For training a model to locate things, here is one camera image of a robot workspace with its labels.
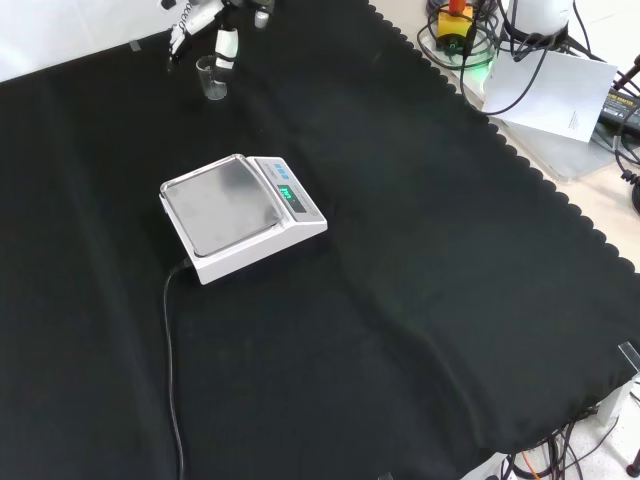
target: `wire bundle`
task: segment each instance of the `wire bundle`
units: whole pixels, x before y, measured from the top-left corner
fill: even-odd
[[[607,431],[607,433],[602,437],[598,444],[585,455],[582,455],[580,458],[578,458],[570,443],[573,430],[579,421],[584,420],[591,415],[595,415],[597,412],[598,410],[595,407],[588,409],[584,413],[573,418],[567,425],[553,432],[549,437],[545,438],[542,442],[538,443],[534,447],[539,448],[544,446],[545,444],[547,445],[547,448],[549,450],[549,467],[547,467],[545,470],[543,470],[542,472],[536,472],[529,459],[527,458],[526,453],[522,452],[518,455],[522,455],[529,471],[527,472],[516,465],[515,460],[517,455],[509,455],[502,462],[500,480],[508,480],[512,472],[515,473],[517,477],[526,480],[541,480],[546,477],[549,477],[551,480],[564,480],[567,470],[573,466],[576,467],[578,477],[580,478],[580,480],[582,480],[584,477],[582,475],[580,462],[588,456],[592,455],[596,450],[598,450],[618,425],[618,419],[616,419],[613,426]],[[568,465],[567,452],[573,458],[573,462]]]

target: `green digital display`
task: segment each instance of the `green digital display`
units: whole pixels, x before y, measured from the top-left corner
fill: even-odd
[[[278,185],[278,189],[280,190],[280,194],[282,195],[282,197],[287,201],[289,205],[291,205],[291,208],[294,212],[307,213],[307,211],[302,206],[302,203],[300,203],[300,200],[298,200],[298,197],[296,197],[296,194],[291,190],[291,187],[289,187],[288,185]]]

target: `sheet of paper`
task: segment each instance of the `sheet of paper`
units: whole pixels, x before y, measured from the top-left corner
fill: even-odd
[[[542,53],[533,52],[515,62],[508,52],[501,52],[484,85],[483,110],[511,105],[531,80]],[[614,65],[549,52],[529,93],[497,117],[588,142],[615,73]]]

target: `black cloth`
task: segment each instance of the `black cloth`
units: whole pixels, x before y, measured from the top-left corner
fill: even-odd
[[[239,16],[229,96],[166,34],[0,86],[0,477],[171,479],[161,183],[283,156],[329,231],[171,289],[194,480],[454,480],[630,378],[639,284],[362,0]]]

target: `green light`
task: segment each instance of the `green light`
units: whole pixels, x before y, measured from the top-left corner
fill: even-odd
[[[292,196],[288,188],[280,187],[280,191],[282,192],[282,195],[284,195],[284,198],[286,198],[287,200],[291,200]]]

